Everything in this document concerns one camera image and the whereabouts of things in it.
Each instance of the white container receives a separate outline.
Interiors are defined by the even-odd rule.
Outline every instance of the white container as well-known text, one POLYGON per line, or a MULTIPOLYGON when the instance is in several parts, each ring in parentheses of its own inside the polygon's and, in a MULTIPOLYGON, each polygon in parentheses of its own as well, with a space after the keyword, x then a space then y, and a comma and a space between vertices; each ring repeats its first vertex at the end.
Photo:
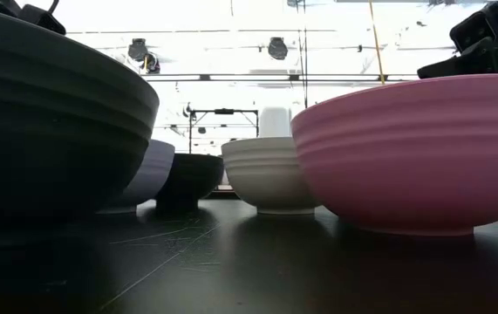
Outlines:
POLYGON ((318 206, 299 169, 291 137, 236 140, 222 146, 229 184, 260 214, 312 214, 318 206))
POLYGON ((280 106, 265 106, 260 113, 261 138, 291 137, 291 110, 280 106))
POLYGON ((159 140, 150 140, 140 169, 125 191, 100 213, 123 213, 136 210, 136 205, 152 200, 169 176, 175 147, 159 140))

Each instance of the ceiling light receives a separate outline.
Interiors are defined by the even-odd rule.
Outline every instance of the ceiling light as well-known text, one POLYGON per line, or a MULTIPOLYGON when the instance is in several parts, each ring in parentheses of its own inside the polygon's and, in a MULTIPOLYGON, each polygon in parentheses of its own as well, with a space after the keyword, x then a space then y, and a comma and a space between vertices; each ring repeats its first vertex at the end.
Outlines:
POLYGON ((287 46, 283 43, 283 38, 270 39, 268 54, 276 60, 285 60, 285 57, 287 57, 287 46))
POLYGON ((151 52, 144 56, 141 69, 144 69, 148 74, 160 74, 161 67, 158 58, 151 52))
POLYGON ((144 38, 135 38, 133 43, 128 46, 128 56, 134 61, 144 61, 147 55, 146 40, 144 38))
POLYGON ((190 102, 188 102, 187 106, 182 108, 182 116, 188 118, 191 111, 192 109, 190 108, 190 102))

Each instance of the white bowl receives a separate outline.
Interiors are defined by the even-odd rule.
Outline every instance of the white bowl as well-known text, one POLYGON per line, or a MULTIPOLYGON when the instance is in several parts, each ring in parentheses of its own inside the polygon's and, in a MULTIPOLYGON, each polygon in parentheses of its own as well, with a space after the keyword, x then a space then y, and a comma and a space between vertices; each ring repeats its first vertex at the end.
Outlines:
POLYGON ((150 140, 140 169, 125 191, 101 212, 121 213, 136 210, 136 205, 153 199, 169 176, 175 147, 159 140, 150 140))
POLYGON ((291 137, 236 140, 222 146, 229 184, 260 214, 312 214, 318 206, 299 169, 291 137))

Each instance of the dark gray bowl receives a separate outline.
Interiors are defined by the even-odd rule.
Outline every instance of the dark gray bowl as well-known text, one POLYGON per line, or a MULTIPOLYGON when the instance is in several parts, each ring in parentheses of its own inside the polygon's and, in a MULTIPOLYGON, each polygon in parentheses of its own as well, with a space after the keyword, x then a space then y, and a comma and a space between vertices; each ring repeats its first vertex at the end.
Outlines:
POLYGON ((156 196, 160 212, 198 208, 223 177, 223 159, 202 154, 175 154, 167 181, 156 196))
POLYGON ((0 14, 0 220, 65 220, 120 194, 158 106, 117 61, 0 14))

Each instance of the table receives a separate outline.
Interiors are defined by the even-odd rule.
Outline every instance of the table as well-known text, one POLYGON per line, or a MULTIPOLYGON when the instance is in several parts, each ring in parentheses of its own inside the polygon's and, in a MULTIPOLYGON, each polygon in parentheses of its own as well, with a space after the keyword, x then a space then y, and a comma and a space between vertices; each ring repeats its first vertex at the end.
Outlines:
POLYGON ((474 236, 366 233, 325 208, 242 201, 95 215, 0 242, 2 313, 498 313, 498 222, 474 236))

